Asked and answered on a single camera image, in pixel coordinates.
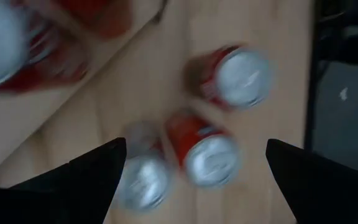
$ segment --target gray floor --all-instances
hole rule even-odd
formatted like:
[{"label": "gray floor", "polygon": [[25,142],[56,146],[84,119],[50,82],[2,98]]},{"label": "gray floor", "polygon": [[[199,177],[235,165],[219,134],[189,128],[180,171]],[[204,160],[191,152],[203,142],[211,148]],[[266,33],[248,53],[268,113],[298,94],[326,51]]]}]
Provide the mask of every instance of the gray floor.
[{"label": "gray floor", "polygon": [[314,151],[358,170],[358,66],[331,63],[315,110]]}]

